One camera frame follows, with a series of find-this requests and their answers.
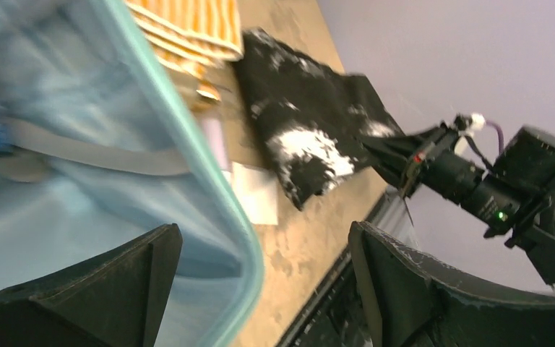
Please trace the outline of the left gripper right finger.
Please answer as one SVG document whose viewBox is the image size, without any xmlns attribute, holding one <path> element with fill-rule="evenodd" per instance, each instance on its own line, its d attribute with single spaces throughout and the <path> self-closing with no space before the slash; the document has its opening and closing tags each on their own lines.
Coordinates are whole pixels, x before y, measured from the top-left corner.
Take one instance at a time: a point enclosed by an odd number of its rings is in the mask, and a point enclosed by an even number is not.
<svg viewBox="0 0 555 347">
<path fill-rule="evenodd" d="M 348 246 L 375 346 L 555 346 L 555 296 L 475 277 L 367 222 Z"/>
</svg>

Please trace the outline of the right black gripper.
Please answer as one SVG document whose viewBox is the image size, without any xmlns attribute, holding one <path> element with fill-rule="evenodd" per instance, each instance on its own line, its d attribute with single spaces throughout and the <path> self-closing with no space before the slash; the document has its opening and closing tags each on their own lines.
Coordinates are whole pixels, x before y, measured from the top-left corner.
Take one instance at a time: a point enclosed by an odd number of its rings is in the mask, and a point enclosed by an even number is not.
<svg viewBox="0 0 555 347">
<path fill-rule="evenodd" d="M 356 140 L 371 153 L 374 170 L 402 198 L 425 185 L 445 199 L 459 199 L 465 170 L 465 160 L 454 152 L 459 138 L 459 130 L 443 123 L 412 134 L 359 135 Z"/>
</svg>

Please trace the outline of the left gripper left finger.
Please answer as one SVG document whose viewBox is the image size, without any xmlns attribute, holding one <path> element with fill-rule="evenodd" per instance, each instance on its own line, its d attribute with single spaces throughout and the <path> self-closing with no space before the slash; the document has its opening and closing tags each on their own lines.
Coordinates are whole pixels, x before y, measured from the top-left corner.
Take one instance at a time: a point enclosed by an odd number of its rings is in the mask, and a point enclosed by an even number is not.
<svg viewBox="0 0 555 347">
<path fill-rule="evenodd" d="M 153 346 L 183 240 L 165 224 L 0 291 L 0 346 Z"/>
</svg>

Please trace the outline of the black white patterned garment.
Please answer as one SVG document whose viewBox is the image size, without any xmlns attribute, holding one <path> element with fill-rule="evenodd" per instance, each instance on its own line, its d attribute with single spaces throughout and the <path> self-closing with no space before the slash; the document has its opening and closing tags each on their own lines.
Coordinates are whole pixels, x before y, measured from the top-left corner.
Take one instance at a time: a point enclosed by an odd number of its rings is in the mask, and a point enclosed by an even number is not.
<svg viewBox="0 0 555 347">
<path fill-rule="evenodd" d="M 371 165 L 359 137 L 401 132 L 366 76 L 335 72 L 261 28 L 243 41 L 233 68 L 246 112 L 296 208 Z"/>
</svg>

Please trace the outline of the lavender white tube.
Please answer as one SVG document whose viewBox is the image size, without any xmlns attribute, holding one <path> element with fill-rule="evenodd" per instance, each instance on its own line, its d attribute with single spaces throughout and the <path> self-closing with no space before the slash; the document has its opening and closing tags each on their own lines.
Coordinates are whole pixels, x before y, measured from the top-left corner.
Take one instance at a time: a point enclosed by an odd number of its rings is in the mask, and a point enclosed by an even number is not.
<svg viewBox="0 0 555 347">
<path fill-rule="evenodd" d="M 199 124 L 218 166 L 222 171 L 231 172 L 231 161 L 226 149 L 222 122 L 216 118 L 203 118 Z"/>
</svg>

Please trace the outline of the small gold capped bottle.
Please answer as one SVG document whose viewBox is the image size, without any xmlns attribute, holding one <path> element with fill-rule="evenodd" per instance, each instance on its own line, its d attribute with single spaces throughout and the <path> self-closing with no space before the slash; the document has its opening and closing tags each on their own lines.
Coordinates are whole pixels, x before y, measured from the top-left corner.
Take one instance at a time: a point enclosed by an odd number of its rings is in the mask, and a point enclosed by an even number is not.
<svg viewBox="0 0 555 347">
<path fill-rule="evenodd" d="M 199 82 L 196 93 L 197 96 L 192 106 L 192 109 L 196 111 L 213 108 L 222 103 L 219 90 L 211 82 L 206 80 Z"/>
</svg>

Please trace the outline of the orange white striped cloth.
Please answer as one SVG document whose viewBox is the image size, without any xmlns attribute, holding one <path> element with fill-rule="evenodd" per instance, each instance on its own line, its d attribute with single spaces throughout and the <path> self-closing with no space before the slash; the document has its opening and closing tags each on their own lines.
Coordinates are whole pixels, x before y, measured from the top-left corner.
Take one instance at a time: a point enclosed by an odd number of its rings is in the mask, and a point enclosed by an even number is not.
<svg viewBox="0 0 555 347">
<path fill-rule="evenodd" d="M 132 0 L 126 6 L 169 70 L 200 79 L 244 55 L 236 0 Z"/>
</svg>

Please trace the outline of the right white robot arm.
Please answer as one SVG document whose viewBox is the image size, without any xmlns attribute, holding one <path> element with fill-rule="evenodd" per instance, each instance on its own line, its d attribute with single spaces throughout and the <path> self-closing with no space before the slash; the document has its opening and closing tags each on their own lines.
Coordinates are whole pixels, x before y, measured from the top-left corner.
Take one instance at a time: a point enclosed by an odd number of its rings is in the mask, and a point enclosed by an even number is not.
<svg viewBox="0 0 555 347">
<path fill-rule="evenodd" d="M 373 166 L 403 197 L 420 186 L 440 194 L 487 225 L 485 237 L 505 235 L 523 249 L 549 285 L 555 284 L 555 136 L 523 126 L 494 162 L 481 166 L 456 153 L 472 143 L 464 118 L 396 137 L 360 137 Z"/>
</svg>

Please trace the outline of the light blue open suitcase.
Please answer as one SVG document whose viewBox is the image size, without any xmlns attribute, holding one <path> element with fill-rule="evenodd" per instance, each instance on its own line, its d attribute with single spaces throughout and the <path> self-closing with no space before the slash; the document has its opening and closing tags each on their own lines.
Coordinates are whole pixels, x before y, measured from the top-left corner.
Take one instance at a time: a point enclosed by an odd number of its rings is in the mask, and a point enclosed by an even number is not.
<svg viewBox="0 0 555 347">
<path fill-rule="evenodd" d="M 0 291 L 165 224 L 183 244 L 153 346 L 228 346 L 258 238 L 122 1 L 0 1 Z"/>
</svg>

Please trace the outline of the white square packet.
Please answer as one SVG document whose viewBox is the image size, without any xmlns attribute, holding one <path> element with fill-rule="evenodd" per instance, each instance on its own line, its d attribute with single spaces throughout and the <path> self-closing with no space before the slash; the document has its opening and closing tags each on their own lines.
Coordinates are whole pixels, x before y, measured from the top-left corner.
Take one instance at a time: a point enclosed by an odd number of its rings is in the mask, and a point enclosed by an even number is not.
<svg viewBox="0 0 555 347">
<path fill-rule="evenodd" d="M 278 224 L 278 178 L 272 171 L 232 162 L 231 187 L 251 223 Z"/>
</svg>

